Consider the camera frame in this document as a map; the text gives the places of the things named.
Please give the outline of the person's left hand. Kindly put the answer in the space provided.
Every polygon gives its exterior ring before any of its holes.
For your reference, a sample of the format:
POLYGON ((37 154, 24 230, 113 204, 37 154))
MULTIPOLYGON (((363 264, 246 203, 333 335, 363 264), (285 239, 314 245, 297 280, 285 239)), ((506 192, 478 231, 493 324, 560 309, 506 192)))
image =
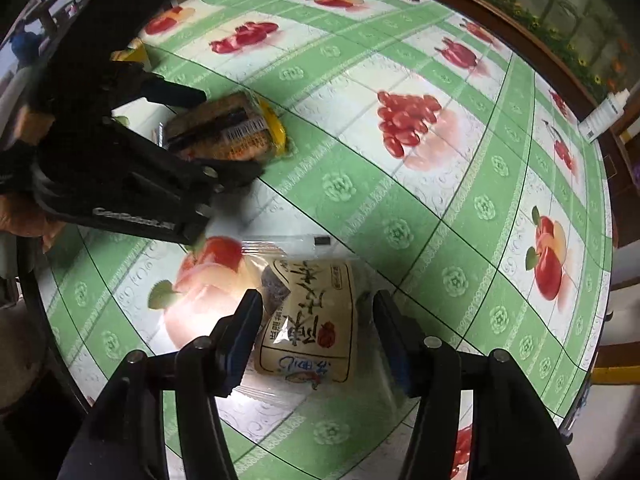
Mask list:
POLYGON ((53 125, 54 117, 23 105, 10 135, 11 145, 1 153, 1 231, 40 238, 48 252, 65 223, 47 214, 32 195, 32 156, 53 125))

